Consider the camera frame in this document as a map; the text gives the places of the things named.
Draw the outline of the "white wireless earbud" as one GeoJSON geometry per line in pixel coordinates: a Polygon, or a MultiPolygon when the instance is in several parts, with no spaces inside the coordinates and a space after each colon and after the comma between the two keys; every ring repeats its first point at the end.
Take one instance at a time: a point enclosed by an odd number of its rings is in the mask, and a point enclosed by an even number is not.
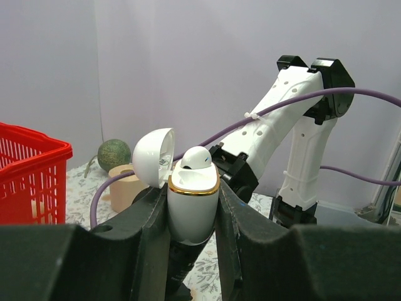
{"type": "Polygon", "coordinates": [[[211,166],[211,154],[203,146],[195,146],[188,149],[180,162],[184,169],[203,169],[211,166]]]}

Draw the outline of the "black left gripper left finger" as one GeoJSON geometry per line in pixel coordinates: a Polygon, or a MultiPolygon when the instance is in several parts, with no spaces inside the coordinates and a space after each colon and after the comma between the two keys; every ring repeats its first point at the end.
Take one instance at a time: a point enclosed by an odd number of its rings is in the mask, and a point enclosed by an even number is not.
{"type": "Polygon", "coordinates": [[[1,299],[163,300],[169,245],[166,188],[90,231],[2,226],[1,299]]]}

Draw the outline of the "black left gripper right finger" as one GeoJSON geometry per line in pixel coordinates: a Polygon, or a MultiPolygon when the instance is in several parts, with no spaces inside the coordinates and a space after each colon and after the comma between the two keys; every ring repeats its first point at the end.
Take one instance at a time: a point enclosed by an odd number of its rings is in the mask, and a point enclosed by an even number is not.
{"type": "Polygon", "coordinates": [[[223,300],[399,300],[400,228],[283,228],[221,183],[216,243],[223,300]]]}

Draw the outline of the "white earbud charging case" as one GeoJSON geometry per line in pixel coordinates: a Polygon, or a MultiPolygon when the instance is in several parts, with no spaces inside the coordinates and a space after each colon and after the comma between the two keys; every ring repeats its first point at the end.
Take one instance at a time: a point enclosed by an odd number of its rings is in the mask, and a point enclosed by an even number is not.
{"type": "Polygon", "coordinates": [[[157,129],[143,136],[132,154],[133,171],[145,184],[167,188],[168,224],[172,238],[185,245],[199,245],[210,237],[220,190],[217,166],[181,168],[174,162],[175,132],[157,129]]]}

